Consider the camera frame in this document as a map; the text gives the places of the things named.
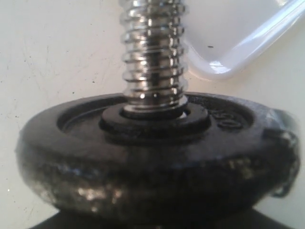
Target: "white floor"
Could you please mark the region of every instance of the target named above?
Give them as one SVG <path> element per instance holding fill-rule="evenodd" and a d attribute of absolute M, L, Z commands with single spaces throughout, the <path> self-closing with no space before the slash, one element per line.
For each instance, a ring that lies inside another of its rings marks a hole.
<path fill-rule="evenodd" d="M 14 148 L 37 112 L 82 97 L 121 92 L 124 65 L 112 0 L 0 0 L 0 228 L 26 229 L 56 212 L 21 181 Z M 297 23 L 232 79 L 199 80 L 189 91 L 238 96 L 294 113 L 305 130 L 305 22 Z M 305 171 L 289 197 L 267 198 L 263 213 L 305 225 Z"/>

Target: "dumbbell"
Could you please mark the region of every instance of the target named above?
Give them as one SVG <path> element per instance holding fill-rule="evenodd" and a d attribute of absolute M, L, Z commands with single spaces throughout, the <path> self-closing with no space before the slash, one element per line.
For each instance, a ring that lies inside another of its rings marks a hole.
<path fill-rule="evenodd" d="M 58 209 L 127 225 L 208 223 L 284 197 L 296 123 L 240 98 L 186 93 L 182 0 L 121 0 L 123 94 L 47 109 L 23 128 L 25 183 Z"/>

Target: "white surface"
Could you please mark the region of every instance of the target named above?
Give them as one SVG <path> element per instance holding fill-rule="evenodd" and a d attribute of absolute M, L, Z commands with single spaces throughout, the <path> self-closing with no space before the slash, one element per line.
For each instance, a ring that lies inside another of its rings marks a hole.
<path fill-rule="evenodd" d="M 37 112 L 65 101 L 121 92 L 120 8 L 114 0 L 0 0 L 0 228 L 26 229 L 56 210 L 22 183 L 14 148 Z M 238 96 L 288 110 L 305 130 L 305 22 L 226 81 L 187 74 L 189 90 Z M 305 225 L 305 171 L 291 195 L 258 208 L 296 229 Z"/>
<path fill-rule="evenodd" d="M 266 50 L 305 14 L 304 0 L 188 0 L 190 71 L 225 79 Z"/>

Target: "black weight plate beneath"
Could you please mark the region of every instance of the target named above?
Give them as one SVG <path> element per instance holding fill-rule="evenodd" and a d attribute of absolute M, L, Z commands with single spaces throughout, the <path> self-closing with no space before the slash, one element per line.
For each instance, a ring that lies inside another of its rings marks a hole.
<path fill-rule="evenodd" d="M 21 174 L 54 206 L 132 224 L 215 220 L 291 184 L 296 137 L 275 111 L 232 97 L 188 94 L 211 126 L 193 141 L 114 144 L 99 128 L 120 94 L 61 104 L 31 119 L 20 135 Z"/>

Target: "chrome threaded bar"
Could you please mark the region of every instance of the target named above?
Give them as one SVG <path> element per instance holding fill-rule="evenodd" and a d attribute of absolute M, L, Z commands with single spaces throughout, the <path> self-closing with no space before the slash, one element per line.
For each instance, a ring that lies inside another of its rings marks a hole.
<path fill-rule="evenodd" d="M 125 111 L 149 114 L 178 110 L 187 104 L 181 43 L 183 0 L 120 0 L 126 28 L 123 60 L 127 71 Z"/>

